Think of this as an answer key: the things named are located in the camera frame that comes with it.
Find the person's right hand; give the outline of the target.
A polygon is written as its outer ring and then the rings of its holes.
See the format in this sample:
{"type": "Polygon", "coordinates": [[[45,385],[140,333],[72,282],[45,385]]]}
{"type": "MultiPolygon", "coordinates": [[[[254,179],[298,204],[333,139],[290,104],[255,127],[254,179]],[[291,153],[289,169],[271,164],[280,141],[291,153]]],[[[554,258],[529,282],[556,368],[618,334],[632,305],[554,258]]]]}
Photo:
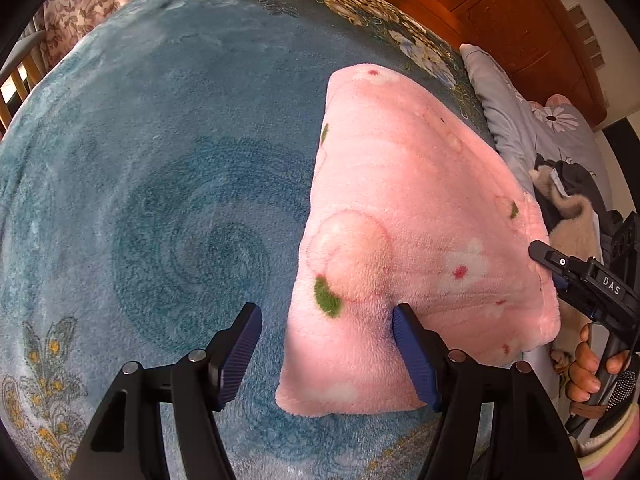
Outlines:
{"type": "MultiPolygon", "coordinates": [[[[563,387],[564,396],[574,402],[586,402],[593,393],[601,389],[601,381],[596,377],[599,358],[590,347],[591,323],[586,324],[579,335],[579,344],[575,349],[575,359],[567,370],[563,387]]],[[[638,378],[638,358],[633,356],[629,362],[628,351],[620,352],[608,359],[608,374],[618,377],[615,389],[608,401],[608,410],[621,408],[634,400],[634,390],[638,378]]]]}

